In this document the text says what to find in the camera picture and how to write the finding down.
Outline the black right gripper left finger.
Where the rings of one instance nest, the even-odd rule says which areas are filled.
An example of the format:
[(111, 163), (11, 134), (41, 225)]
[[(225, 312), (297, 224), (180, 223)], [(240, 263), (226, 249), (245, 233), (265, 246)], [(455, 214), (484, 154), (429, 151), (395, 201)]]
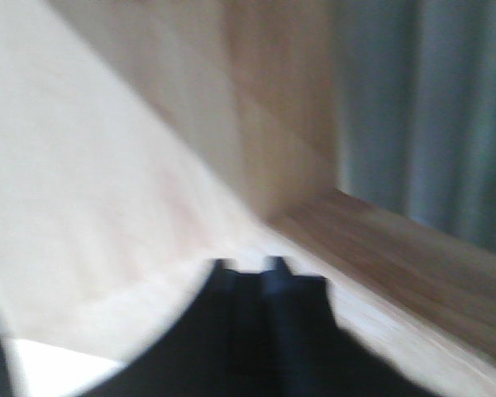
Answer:
[(261, 276), (215, 261), (163, 337), (88, 396), (262, 396), (265, 310)]

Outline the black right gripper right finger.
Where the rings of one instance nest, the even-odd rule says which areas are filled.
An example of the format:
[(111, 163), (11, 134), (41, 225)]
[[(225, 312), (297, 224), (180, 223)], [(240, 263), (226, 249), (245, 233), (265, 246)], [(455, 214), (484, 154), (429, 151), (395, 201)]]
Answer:
[(287, 396), (431, 396), (340, 328), (327, 279), (268, 259), (263, 296)]

